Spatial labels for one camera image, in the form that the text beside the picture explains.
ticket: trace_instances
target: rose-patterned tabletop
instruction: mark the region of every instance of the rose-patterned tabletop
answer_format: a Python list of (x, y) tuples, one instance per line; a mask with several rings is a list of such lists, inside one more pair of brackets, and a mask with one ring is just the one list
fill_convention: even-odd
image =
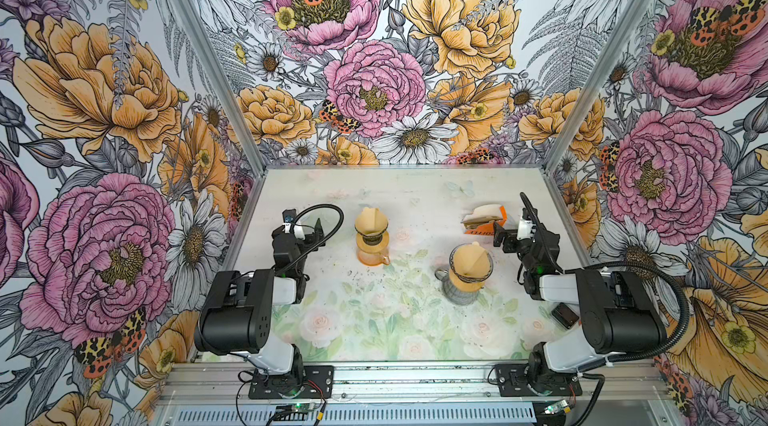
[[(519, 261), (492, 247), (492, 238), (463, 234), (462, 217), (499, 203), (507, 227), (519, 219), (520, 190), (547, 228), (561, 235), (561, 265), (577, 267), (537, 169), (300, 169), (271, 170), (246, 233), (236, 269), (271, 265), (270, 232), (283, 209), (331, 202), (344, 210), (339, 232), (306, 262), (306, 295), (299, 305), (273, 308), (271, 334), (298, 345), (304, 361), (411, 361), (520, 359), (530, 348), (565, 333), (549, 315), (554, 304), (533, 301), (516, 281)], [(392, 264), (367, 267), (355, 257), (353, 222), (364, 206), (389, 218)], [(328, 232), (334, 211), (322, 218)], [(450, 251), (479, 241), (494, 272), (478, 300), (456, 306), (442, 294), (434, 271), (448, 267)], [(204, 361), (240, 361), (203, 355)]]

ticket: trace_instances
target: orange peony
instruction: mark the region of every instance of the orange peony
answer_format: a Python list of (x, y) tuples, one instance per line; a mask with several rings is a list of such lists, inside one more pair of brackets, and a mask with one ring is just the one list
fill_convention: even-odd
[[(520, 121), (520, 139), (541, 144), (549, 138), (557, 137), (571, 114), (571, 109), (576, 105), (576, 98), (580, 92), (581, 88), (573, 89), (566, 94), (556, 92), (552, 96), (545, 95), (542, 100), (534, 102), (535, 113), (524, 116)], [(592, 109), (581, 123), (570, 146), (571, 151), (580, 161), (589, 160), (597, 153), (598, 146), (603, 142), (604, 114), (605, 101), (598, 98), (592, 104)]]
[(88, 400), (80, 393), (68, 393), (27, 426), (109, 426), (112, 400), (92, 393)]
[[(281, 88), (257, 85), (243, 89), (235, 99), (257, 144), (264, 138), (286, 146), (315, 133), (312, 109)], [(227, 133), (232, 141), (240, 143), (231, 124)]]
[(438, 47), (437, 72), (458, 73), (483, 78), (495, 70), (494, 62), (504, 62), (510, 53), (520, 10), (513, 0), (456, 26), (487, 0), (406, 0), (402, 13), (418, 31), (415, 38), (433, 37)]
[(45, 138), (91, 139), (83, 155), (101, 147), (107, 134), (133, 145), (141, 162), (160, 152), (163, 142), (181, 131), (179, 95), (148, 44), (133, 40), (130, 72), (122, 105), (115, 104), (113, 44), (104, 24), (91, 24), (86, 32), (75, 21), (50, 16), (43, 24), (27, 22), (27, 34), (48, 56), (48, 61), (16, 58), (13, 83), (29, 104), (29, 112), (42, 124)]
[(379, 165), (376, 155), (363, 143), (339, 137), (327, 143), (327, 151), (319, 149), (315, 164)]
[(504, 106), (509, 99), (512, 84), (480, 81), (465, 75), (443, 79), (435, 85), (428, 97), (435, 103), (452, 107), (443, 121), (456, 123), (458, 135), (451, 138), (451, 155), (472, 151), (491, 137), (491, 128), (498, 131), (504, 125)]
[(206, 124), (202, 114), (195, 113), (192, 124), (184, 125), (181, 137), (169, 141), (158, 166), (162, 192), (173, 199), (197, 201), (203, 189), (214, 196), (214, 205), (226, 218), (230, 210), (229, 172), (226, 154), (214, 140), (218, 133)]
[(586, 180), (579, 183), (573, 181), (563, 185), (563, 201), (571, 213), (571, 219), (581, 240), (589, 248), (600, 229), (600, 202), (598, 201), (598, 185)]
[(168, 377), (174, 363), (187, 362), (199, 316), (198, 311), (182, 311), (170, 317), (154, 341), (139, 354), (139, 363), (147, 371), (136, 376), (134, 383), (142, 389), (150, 389)]

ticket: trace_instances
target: orange box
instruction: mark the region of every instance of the orange box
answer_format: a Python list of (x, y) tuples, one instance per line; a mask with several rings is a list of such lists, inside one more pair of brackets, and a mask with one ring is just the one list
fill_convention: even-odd
[[(501, 207), (502, 210), (502, 219), (500, 221), (496, 221), (499, 223), (500, 226), (504, 226), (504, 224), (507, 222), (507, 210), (504, 209), (504, 206)], [(473, 234), (477, 236), (493, 236), (493, 222), (486, 222), (485, 224), (481, 224), (477, 228), (474, 229), (465, 229), (464, 234)]]

